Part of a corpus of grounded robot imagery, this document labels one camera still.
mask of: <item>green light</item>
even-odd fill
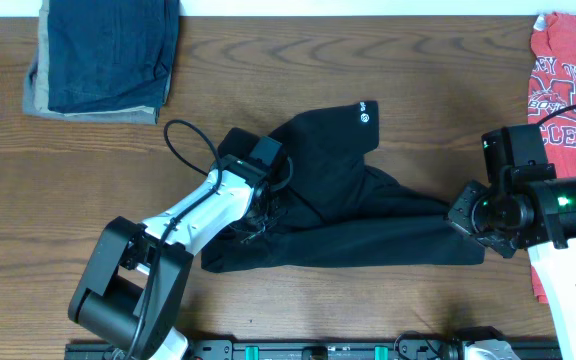
[[[559,202],[559,206],[566,206],[566,205],[570,205],[570,203],[571,203],[571,201],[565,196],[558,197],[557,201]]]

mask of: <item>wooden table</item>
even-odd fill
[[[165,121],[219,141],[233,126],[265,134],[305,110],[376,99],[381,144],[368,163],[450,200],[485,182],[479,137],[526,121],[534,18],[191,18],[157,126],[21,114],[36,19],[0,19],[0,359],[57,359],[95,337],[66,316],[106,223],[158,213],[203,179],[169,153]],[[180,151],[207,167],[188,131]],[[532,295],[529,262],[481,266],[282,267],[215,275],[195,262],[178,327],[238,339],[394,338],[493,325],[554,335]]]

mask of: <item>stack of folded pants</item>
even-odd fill
[[[27,115],[155,124],[179,35],[179,0],[44,0],[24,79]]]

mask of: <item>black cloth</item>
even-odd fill
[[[48,109],[160,108],[179,34],[179,0],[59,0],[48,15]]]
[[[247,232],[222,231],[204,248],[203,269],[483,262],[483,247],[444,222],[446,203],[364,164],[363,155],[379,143],[376,102],[308,111],[270,137],[284,144],[294,166],[288,186],[277,192],[285,214],[250,241],[242,241]],[[220,146],[220,155],[241,157],[250,147],[245,143]]]

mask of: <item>cable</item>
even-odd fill
[[[177,157],[177,159],[181,160],[182,163],[186,164],[189,168],[195,170],[196,172],[200,173],[203,176],[208,176],[208,173],[201,170],[200,168],[196,167],[195,165],[191,164],[188,160],[184,159],[183,156],[181,156],[177,150],[175,150],[175,147],[172,146],[172,143],[170,142],[170,139],[168,138],[168,128],[170,128],[170,125],[172,124],[184,124],[188,127],[190,127],[191,129],[195,130],[196,132],[198,132],[198,134],[204,139],[204,141],[206,141],[206,137],[205,135],[202,135],[202,132],[197,129],[194,125],[187,123],[183,120],[171,120],[168,121],[168,123],[166,123],[166,126],[164,126],[164,141],[166,142],[166,145],[168,146],[168,149],[170,149],[170,151],[175,154],[175,156]]]
[[[559,116],[559,115],[561,115],[561,114],[563,114],[563,113],[565,113],[565,112],[568,112],[568,111],[570,111],[570,110],[575,110],[575,109],[576,109],[576,104],[575,104],[575,105],[566,106],[565,108],[559,109],[559,110],[555,111],[554,113],[551,113],[550,115],[547,115],[545,118],[539,120],[539,121],[537,122],[537,125],[541,126],[541,125],[543,125],[546,121],[554,118],[555,116]]]
[[[206,144],[208,144],[208,147],[210,148],[212,155],[215,157],[215,163],[217,164],[217,182],[215,186],[210,188],[210,190],[206,194],[204,194],[201,198],[197,199],[195,202],[190,204],[186,209],[184,209],[181,213],[179,213],[179,215],[170,219],[170,223],[168,224],[163,234],[161,235],[161,239],[157,242],[157,247],[155,249],[155,257],[153,258],[153,261],[150,264],[150,273],[148,274],[148,280],[146,281],[146,288],[144,289],[144,299],[141,304],[141,313],[139,314],[139,321],[137,322],[137,327],[135,328],[135,333],[132,337],[130,348],[128,349],[126,355],[123,357],[124,360],[130,360],[132,358],[135,349],[137,347],[137,343],[139,342],[139,336],[143,331],[143,327],[146,322],[146,314],[148,312],[148,305],[150,304],[150,297],[152,295],[152,289],[155,282],[154,279],[157,276],[157,269],[159,268],[159,260],[161,259],[161,249],[163,248],[163,245],[166,243],[166,239],[168,238],[172,230],[177,226],[177,224],[179,224],[179,222],[184,216],[188,215],[188,213],[191,212],[194,208],[196,208],[199,204],[201,204],[210,196],[212,196],[214,193],[216,193],[219,187],[221,186],[221,180],[224,169],[221,163],[221,159],[219,158],[219,154],[217,153],[217,149],[215,148],[215,145],[212,143],[212,141],[210,141],[210,139],[208,139],[208,137],[201,130],[199,130],[199,128],[184,120],[170,120],[168,123],[166,123],[166,126],[164,127],[164,140],[166,141],[166,144],[168,145],[172,153],[175,154],[175,156],[177,156],[177,158],[181,160],[184,164],[188,165],[193,170],[206,176],[208,175],[207,173],[205,173],[203,170],[197,168],[196,166],[186,161],[173,148],[172,144],[168,140],[168,128],[170,128],[172,124],[186,125],[193,131],[195,131],[197,134],[199,134],[199,136],[201,136],[201,138],[206,142]]]
[[[288,172],[288,177],[278,182],[277,184],[270,185],[271,192],[276,192],[285,188],[286,185],[288,185],[288,183],[290,182],[290,180],[292,180],[292,173],[293,173],[292,159],[290,158],[290,156],[288,156],[286,160],[288,161],[288,167],[290,169]]]
[[[430,349],[430,351],[435,353],[435,358],[433,359],[439,359],[441,358],[441,354],[439,350],[436,350],[432,344],[430,343],[430,341],[428,341],[428,339],[421,334],[419,331],[415,331],[415,330],[407,330],[402,332],[401,334],[399,334],[399,336],[397,336],[397,339],[395,339],[395,350],[397,350],[397,354],[399,355],[400,358],[402,358],[403,360],[412,360],[409,357],[407,357],[406,355],[401,353],[401,350],[399,349],[399,341],[401,340],[401,337],[406,335],[406,334],[413,334],[413,335],[417,335],[419,338],[421,338],[421,340],[424,340],[426,342],[426,344],[428,345],[428,348]]]

